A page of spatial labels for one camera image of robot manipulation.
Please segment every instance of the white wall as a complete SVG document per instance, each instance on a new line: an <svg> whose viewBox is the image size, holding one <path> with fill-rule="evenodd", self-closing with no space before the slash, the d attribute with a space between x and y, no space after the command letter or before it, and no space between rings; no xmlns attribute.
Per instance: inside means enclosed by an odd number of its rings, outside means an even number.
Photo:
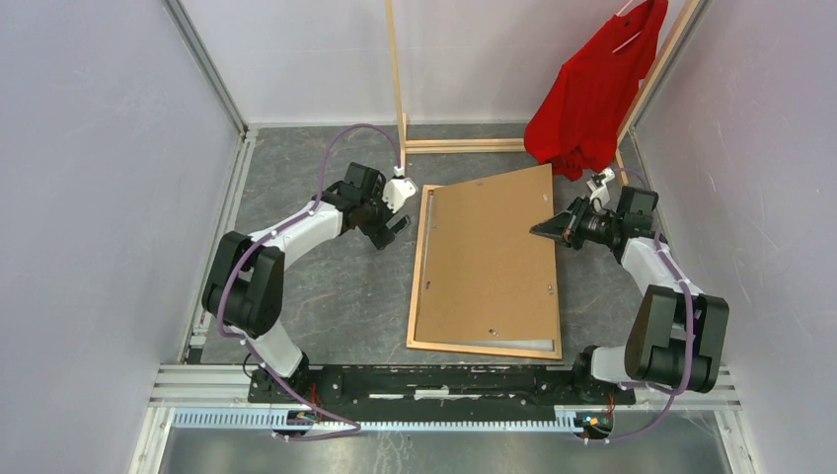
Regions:
<svg viewBox="0 0 837 474"><path fill-rule="evenodd" d="M834 2L717 0L638 128L680 264L730 303L766 472L833 472Z"/></svg>
<svg viewBox="0 0 837 474"><path fill-rule="evenodd" d="M384 0L184 3L248 122L395 120ZM503 121L531 119L625 0L393 3L411 119ZM660 43L683 3L670 0Z"/></svg>
<svg viewBox="0 0 837 474"><path fill-rule="evenodd" d="M0 6L0 472L124 472L237 134L159 0Z"/></svg>

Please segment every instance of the cardboard panel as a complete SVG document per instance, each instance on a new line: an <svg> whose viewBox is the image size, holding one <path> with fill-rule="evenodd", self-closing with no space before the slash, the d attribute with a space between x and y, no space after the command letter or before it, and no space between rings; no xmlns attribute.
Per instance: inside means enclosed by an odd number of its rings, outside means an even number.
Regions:
<svg viewBox="0 0 837 474"><path fill-rule="evenodd" d="M416 340L554 340L560 353L555 243L529 233L552 215L548 165L436 188Z"/></svg>

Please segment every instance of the clothes hanger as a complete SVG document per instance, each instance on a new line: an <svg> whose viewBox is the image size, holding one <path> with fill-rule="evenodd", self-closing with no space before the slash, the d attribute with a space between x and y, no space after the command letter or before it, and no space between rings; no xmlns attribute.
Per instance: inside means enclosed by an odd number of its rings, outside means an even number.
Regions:
<svg viewBox="0 0 837 474"><path fill-rule="evenodd" d="M634 0L628 0L628 3L626 3L625 6L622 7L622 10L616 12L616 16L617 17L622 16L622 12L624 12L625 10L628 10L628 7L630 7L632 3L634 3ZM643 32L642 30L639 30L635 35L628 38L627 41L623 42L622 45L620 45L616 49L614 49L613 52L616 53L617 51L619 51L623 47L627 46L629 42L635 40L640 35L640 33L642 33L642 32Z"/></svg>

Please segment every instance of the purple cable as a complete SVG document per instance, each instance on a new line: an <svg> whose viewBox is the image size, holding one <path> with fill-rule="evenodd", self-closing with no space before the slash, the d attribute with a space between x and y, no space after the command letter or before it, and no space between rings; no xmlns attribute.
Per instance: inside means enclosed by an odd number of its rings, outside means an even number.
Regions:
<svg viewBox="0 0 837 474"><path fill-rule="evenodd" d="M329 156L331 155L332 148L335 146L335 143L337 143L337 141L340 137L342 137L343 135L345 135L349 131L355 130L355 129L358 129L358 128L371 128L375 131L378 131L378 132L382 133L384 136L386 136L387 140L389 140L389 142L390 142L390 145L392 145L392 147L393 147L393 151L395 151L395 166L397 166L397 167L401 166L401 150L398 147L398 143L395 141L393 136L390 135L389 133L387 133L387 131L384 130L383 128L372 125L372 124L369 124L369 123L356 123L354 125L348 126L348 127L344 128L343 130L341 130L337 135L335 135L334 138L332 138L332 141L326 147L326 151L323 154L323 163L320 166L319 189L317 190L317 196L314 198L314 202L311 204L311 207L308 208L308 211L302 212L302 213L300 213L300 214L298 214L298 215L296 215L296 216L278 224L270 232L268 232L267 234L262 236L259 240L254 242L253 245L251 245L244 252L244 254L241 256L241 258L238 260L238 262L236 262L236 265L233 267L232 272L230 272L230 276L227 278L227 282L224 284L224 289L221 292L221 300L218 302L218 312L217 312L217 314L215 314L215 325L218 328L218 334L221 335L222 338L232 338L232 339L238 339L239 341L244 341L244 345L247 348L247 350L250 352L252 357L257 361L257 363L262 364L264 366L263 368L267 371L267 373L270 374L270 376L273 377L273 379L276 380L276 382L279 384L279 386L281 386L282 389L284 389L284 391L286 391L288 393L288 395L290 395L293 399L295 399L299 403L301 403L303 405L306 405L307 407L311 408L311 410L323 415L324 417L328 417L328 418L331 418L332 420L336 420L336 421L346 423L346 424L349 424L349 425L353 426L352 429L343 430L341 432L317 434L317 435L313 435L313 436L304 436L304 437L303 436L301 436L301 437L290 437L290 438L287 439L287 440L290 440L290 441L316 441L318 439L330 439L330 438L334 438L334 437L354 435L355 433L360 431L360 424L358 422L353 422L352 420L341 417L340 415L336 415L336 414L334 414L334 413L332 413L332 412L330 412L330 411L328 411L324 408L320 408L317 405L309 402L308 400L305 400L304 397L302 397L301 395L296 393L290 387L290 385L288 385L287 382L285 382L282 379L282 377L280 377L279 374L276 373L275 370L273 370L272 367L270 367L269 365L267 365L265 363L265 360L262 359L262 357L256 351L256 348L254 348L250 344L250 342L247 341L247 338L245 338L244 335L229 332L229 331L226 330L226 328L224 328L224 310L227 307L227 299L229 299L230 291L232 290L233 283L235 282L236 277L238 276L238 273L244 267L247 260L250 259L250 257L254 254L254 252L256 252L256 250L259 247L261 247L262 244L264 244L268 240L272 239L273 234L277 234L277 233L283 231L284 229L290 227L291 225L296 224L298 222L301 222L303 219L305 219L309 215L312 215L314 213L314 211L317 210L318 207L320 207L320 202L323 198L323 190L324 190L325 184L326 184L326 163L329 161Z"/></svg>
<svg viewBox="0 0 837 474"><path fill-rule="evenodd" d="M686 387L689 385L689 379L692 377L692 351L694 345L694 336L695 336L695 308L692 303L692 292L689 290L689 285L683 281L683 275L677 271L677 268L674 267L674 264L668 259L662 252L662 245L659 242L660 231L659 229L656 230L654 233L654 247L656 248L657 254L668 267L668 270L671 272L671 275L677 279L677 282L680 284L680 288L683 290L683 297L686 300L686 360L685 365L686 367L683 369L683 376L680 378L680 385L676 389L667 389L658 384L652 384L651 386L659 390L666 395L668 395L668 401L665 403L665 406L662 408L662 411L657 414L656 418L646 425L645 427L628 434L620 434L616 437L611 437L607 439L589 439L588 442L592 442L593 444L608 444L610 442L615 441L626 441L628 439L632 439L634 437L643 435L654 427L656 427L659 422L665 417L665 414L671 409L671 405L674 404L674 398L677 395L686 391Z"/></svg>
<svg viewBox="0 0 837 474"><path fill-rule="evenodd" d="M647 190L651 189L651 186L648 185L648 179L646 178L646 174L636 168L620 168L618 166L611 166L610 169L616 172L624 171L625 173L631 173L643 182L643 186Z"/></svg>

